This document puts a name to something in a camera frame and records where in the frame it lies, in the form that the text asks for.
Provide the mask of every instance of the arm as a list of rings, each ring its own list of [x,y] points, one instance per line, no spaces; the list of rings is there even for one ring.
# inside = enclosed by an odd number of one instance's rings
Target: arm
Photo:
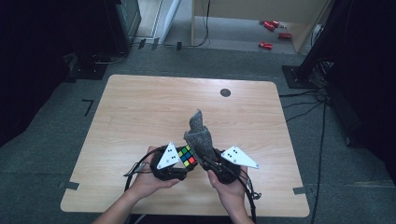
[[[248,172],[246,166],[242,166],[241,169]],[[212,187],[218,191],[221,204],[224,206],[233,223],[253,223],[245,208],[245,189],[242,187],[241,183],[235,180],[230,185],[223,185],[219,182],[213,171],[207,171],[207,175]]]
[[[145,162],[151,162],[154,154],[148,156]],[[149,172],[149,165],[146,163],[142,170]],[[99,218],[93,223],[123,223],[128,215],[131,213],[132,208],[141,199],[144,199],[157,191],[157,189],[168,189],[179,182],[178,179],[168,181],[161,181],[153,174],[138,174],[134,183],[128,190],[126,190]]]

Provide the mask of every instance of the metal stand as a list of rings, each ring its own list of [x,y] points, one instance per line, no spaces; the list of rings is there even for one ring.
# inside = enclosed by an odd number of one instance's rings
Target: metal stand
[[[317,89],[318,87],[314,85],[309,78],[298,78],[297,71],[298,66],[288,66],[282,65],[283,75],[290,89]]]

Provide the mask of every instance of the black hole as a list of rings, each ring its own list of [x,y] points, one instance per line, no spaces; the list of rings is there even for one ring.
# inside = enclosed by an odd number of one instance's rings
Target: black hole
[[[220,94],[221,94],[222,96],[224,96],[224,97],[229,97],[229,96],[231,95],[231,91],[228,90],[228,89],[222,89],[222,90],[220,91]]]

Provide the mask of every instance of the wooden table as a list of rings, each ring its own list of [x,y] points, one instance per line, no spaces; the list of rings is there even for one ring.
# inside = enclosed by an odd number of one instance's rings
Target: wooden table
[[[223,97],[220,90],[231,91]],[[183,134],[199,108],[214,147],[239,146],[259,165],[248,173],[262,197],[257,216],[306,217],[309,207],[276,85],[184,77],[110,77],[61,203],[66,212],[104,212],[123,193],[127,173],[149,146],[186,145]],[[136,214],[227,215],[206,172],[139,202]]]

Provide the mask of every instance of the white triangular marker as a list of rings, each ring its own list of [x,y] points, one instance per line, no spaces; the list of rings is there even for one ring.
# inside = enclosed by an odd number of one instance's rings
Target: white triangular marker
[[[221,153],[221,157],[236,165],[244,165],[251,168],[259,169],[259,164],[236,146],[230,147],[225,150],[223,153]]]
[[[170,142],[165,152],[163,153],[160,162],[158,162],[157,169],[161,170],[165,167],[176,164],[179,161],[180,157],[177,155],[176,147],[173,142]]]

